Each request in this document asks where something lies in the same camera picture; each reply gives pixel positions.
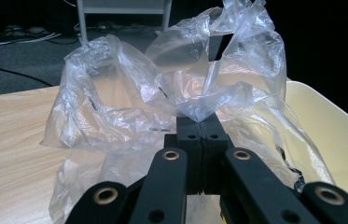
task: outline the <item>crumpled plastic bag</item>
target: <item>crumpled plastic bag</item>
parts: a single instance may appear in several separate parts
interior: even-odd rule
[[[164,135],[175,133],[175,117],[216,113],[234,145],[254,150],[291,188],[334,183],[285,104],[285,46],[265,2],[223,3],[164,30],[145,53],[108,35],[64,58],[41,142],[71,149],[50,201],[54,223],[96,183],[130,186],[145,176]],[[222,58],[209,62],[209,38],[227,34]],[[221,221],[214,196],[189,196],[187,211],[188,223]]]

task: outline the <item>wooden table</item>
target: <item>wooden table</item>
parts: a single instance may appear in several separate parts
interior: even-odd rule
[[[58,90],[0,95],[0,223],[52,223],[49,201],[67,150],[39,143]]]

